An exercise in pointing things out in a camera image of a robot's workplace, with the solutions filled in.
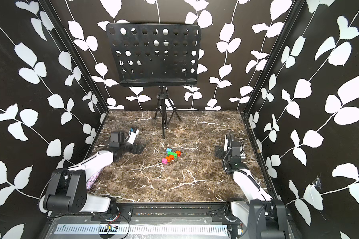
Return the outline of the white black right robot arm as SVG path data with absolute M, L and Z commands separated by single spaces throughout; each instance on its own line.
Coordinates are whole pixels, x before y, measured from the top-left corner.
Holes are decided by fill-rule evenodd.
M 232 177 L 247 202 L 230 202 L 227 213 L 241 222 L 236 239 L 289 239 L 290 230 L 285 204 L 270 196 L 241 161 L 241 146 L 216 146 L 223 171 Z

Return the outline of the green lego brick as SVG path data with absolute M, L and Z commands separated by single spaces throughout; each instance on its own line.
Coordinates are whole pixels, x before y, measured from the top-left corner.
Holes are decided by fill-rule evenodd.
M 174 158 L 177 158 L 178 154 L 175 152 L 168 152 L 168 155 L 171 155 Z

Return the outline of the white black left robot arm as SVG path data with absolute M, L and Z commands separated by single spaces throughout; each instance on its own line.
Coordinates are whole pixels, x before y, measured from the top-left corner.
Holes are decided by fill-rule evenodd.
M 117 162 L 124 153 L 142 154 L 145 144 L 126 143 L 117 148 L 100 150 L 93 156 L 69 168 L 56 169 L 44 187 L 38 207 L 42 213 L 76 214 L 80 212 L 119 214 L 114 200 L 88 194 L 101 171 Z

